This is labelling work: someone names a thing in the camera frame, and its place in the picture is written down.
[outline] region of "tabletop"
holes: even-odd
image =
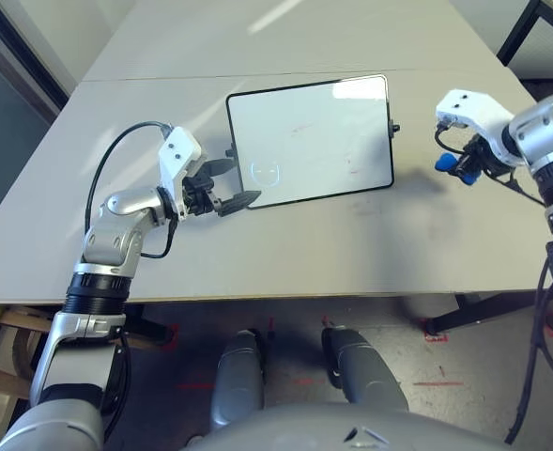
[[[446,0],[138,2],[84,77],[216,77],[499,62]]]
[[[395,183],[389,189],[192,217],[164,260],[141,259],[134,301],[465,292],[532,288],[548,231],[541,207],[488,179],[473,187],[437,173],[434,108],[455,87],[490,93],[518,112],[532,99],[511,72],[384,70]],[[60,302],[81,252],[84,203],[100,156],[121,130],[147,119],[191,130],[210,158],[230,147],[224,100],[237,91],[341,78],[348,73],[80,84],[0,208],[0,303]],[[449,132],[460,147],[469,134]],[[138,132],[117,148],[96,204],[158,181],[160,135]],[[518,178],[535,192],[528,174]],[[216,193],[238,191],[235,174]],[[146,240],[159,251],[165,227]]]
[[[142,259],[134,301],[532,288],[549,233],[540,207],[490,180],[437,173],[435,106],[461,87],[510,111],[532,99],[443,0],[140,2],[69,99],[0,206],[0,303],[60,303],[81,254],[84,203],[105,148],[156,119],[230,148],[235,92],[383,73],[395,183],[386,190],[191,218],[171,254]],[[461,147],[469,132],[448,132]],[[95,203],[159,179],[160,135],[128,137]],[[535,193],[528,174],[519,173]],[[227,198],[236,174],[218,178]],[[152,231],[147,252],[162,249]]]

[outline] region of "table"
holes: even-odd
[[[154,0],[84,80],[498,66],[446,0]]]

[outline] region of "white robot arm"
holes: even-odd
[[[486,94],[455,89],[438,104],[437,119],[438,135],[467,126],[478,133],[457,161],[450,155],[439,160],[439,170],[473,182],[481,171],[497,178],[525,165],[537,182],[553,234],[553,96],[514,117]],[[553,275],[553,241],[546,249]]]
[[[224,216],[260,195],[244,192],[222,201],[212,192],[212,177],[232,169],[235,162],[207,162],[188,131],[165,124],[161,128],[166,128],[159,150],[161,184],[112,194],[101,205],[98,221],[84,236],[67,299],[54,316],[40,357],[30,389],[32,409],[8,431],[0,451],[102,449],[101,414],[115,410],[129,379],[124,374],[129,355],[123,307],[140,256],[146,256],[146,233],[170,223],[166,250],[150,256],[163,257],[177,223],[190,214],[216,211]],[[120,337],[122,346],[113,341]]]

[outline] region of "metal frame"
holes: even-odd
[[[68,95],[53,78],[51,73],[38,60],[18,30],[0,8],[0,39],[9,48],[28,73],[49,96],[51,101],[62,109],[68,102]]]
[[[467,294],[456,294],[455,299],[459,307],[457,310],[426,320],[424,331],[427,334],[437,335],[456,327],[478,324],[486,319],[530,307],[534,305],[535,290],[501,293],[484,301],[479,301],[478,296]]]
[[[507,66],[524,39],[529,35],[529,32],[534,27],[537,19],[542,18],[551,26],[553,26],[553,1],[552,0],[530,0],[527,7],[524,9],[518,22],[512,28],[510,35],[505,40],[501,49],[498,52],[498,59],[501,64]]]

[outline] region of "table leg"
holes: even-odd
[[[504,66],[510,63],[518,51],[518,48],[522,45],[522,42],[524,42],[524,39],[529,35],[529,32],[537,22],[539,18],[537,8],[540,3],[541,0],[529,1],[527,7],[518,18],[518,22],[516,22],[514,28],[512,28],[510,35],[501,46],[498,52],[498,59]]]
[[[166,345],[174,337],[174,331],[170,327],[143,319],[139,314],[131,315],[128,310],[124,329],[130,335],[143,337],[158,346]]]
[[[456,327],[479,323],[485,319],[530,307],[534,305],[535,291],[502,293],[475,303],[469,301],[470,296],[472,295],[455,295],[459,308],[440,317],[427,319],[424,323],[424,331],[430,335],[436,335]]]

